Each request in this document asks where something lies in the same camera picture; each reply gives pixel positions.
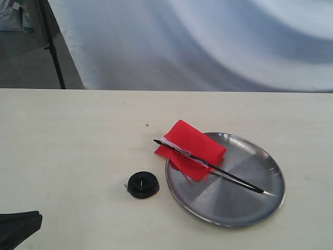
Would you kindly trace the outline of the red flag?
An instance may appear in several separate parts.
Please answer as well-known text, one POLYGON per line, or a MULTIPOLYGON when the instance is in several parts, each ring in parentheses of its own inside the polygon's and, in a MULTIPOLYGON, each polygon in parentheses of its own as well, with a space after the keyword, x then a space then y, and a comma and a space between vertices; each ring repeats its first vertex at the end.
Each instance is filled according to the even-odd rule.
POLYGON ((256 193, 264 190, 219 168, 226 147, 209 138, 184 120, 179 120, 161 139, 155 154, 169 159, 177 170, 195 181, 201 181, 215 172, 256 193))

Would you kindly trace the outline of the black round plastic cap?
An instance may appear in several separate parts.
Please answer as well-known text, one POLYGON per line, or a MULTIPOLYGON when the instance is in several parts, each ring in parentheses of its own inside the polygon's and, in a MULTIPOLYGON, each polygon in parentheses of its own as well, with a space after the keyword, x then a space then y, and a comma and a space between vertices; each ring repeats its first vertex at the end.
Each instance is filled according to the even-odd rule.
POLYGON ((148 171, 134 173, 124 186, 132 197, 138 199, 149 198, 160 190, 157 177, 148 171))

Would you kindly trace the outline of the round silver metal plate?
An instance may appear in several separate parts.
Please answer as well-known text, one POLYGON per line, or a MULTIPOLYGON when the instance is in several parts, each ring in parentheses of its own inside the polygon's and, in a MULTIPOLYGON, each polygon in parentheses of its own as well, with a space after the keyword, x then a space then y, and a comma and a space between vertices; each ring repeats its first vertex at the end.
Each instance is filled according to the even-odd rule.
POLYGON ((166 181, 175 200, 196 217, 220 226, 244 227, 270 217, 283 204, 286 189, 282 171, 273 157, 236 135, 221 132, 206 135, 227 149, 219 168, 264 192, 256 193, 218 171, 196 182, 167 160, 166 181))

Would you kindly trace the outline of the white sack in background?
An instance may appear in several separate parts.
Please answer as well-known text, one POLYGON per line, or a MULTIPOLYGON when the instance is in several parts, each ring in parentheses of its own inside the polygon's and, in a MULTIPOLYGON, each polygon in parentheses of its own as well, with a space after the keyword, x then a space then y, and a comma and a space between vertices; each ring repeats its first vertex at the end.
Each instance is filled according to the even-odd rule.
POLYGON ((27 1, 1 0, 1 31, 34 32, 27 1))

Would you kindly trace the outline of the black backdrop stand pole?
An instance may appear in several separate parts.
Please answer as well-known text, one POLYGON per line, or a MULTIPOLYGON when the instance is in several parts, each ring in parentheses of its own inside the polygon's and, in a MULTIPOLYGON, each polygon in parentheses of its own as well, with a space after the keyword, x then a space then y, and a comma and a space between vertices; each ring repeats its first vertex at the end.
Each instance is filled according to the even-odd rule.
POLYGON ((54 45, 54 41, 53 41, 53 37, 52 37, 52 33, 50 30, 50 26, 48 23, 48 19, 47 19, 47 14, 46 14, 46 9, 45 9, 45 1, 42 0, 38 0, 38 5, 41 11, 41 16, 42 16, 42 20, 43 20, 43 26, 45 29, 45 33, 46 33, 46 38, 48 41, 48 45, 46 47, 44 47, 44 50, 48 50, 52 56, 52 60, 53 60, 53 64, 56 70, 56 74, 57 74, 57 78, 60 84, 60 88, 62 90, 66 89, 66 85, 65 85, 65 81, 63 79, 63 75, 62 75, 62 71, 61 71, 61 67, 60 67, 60 63, 58 60, 58 56, 57 56, 57 50, 56 47, 54 45))

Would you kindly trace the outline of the white backdrop cloth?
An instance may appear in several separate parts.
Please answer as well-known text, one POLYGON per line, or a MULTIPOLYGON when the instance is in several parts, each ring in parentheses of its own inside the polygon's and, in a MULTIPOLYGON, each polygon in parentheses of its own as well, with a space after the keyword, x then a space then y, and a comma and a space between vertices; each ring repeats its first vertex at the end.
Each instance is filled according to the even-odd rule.
POLYGON ((50 1, 85 88, 332 91, 332 1, 50 1))

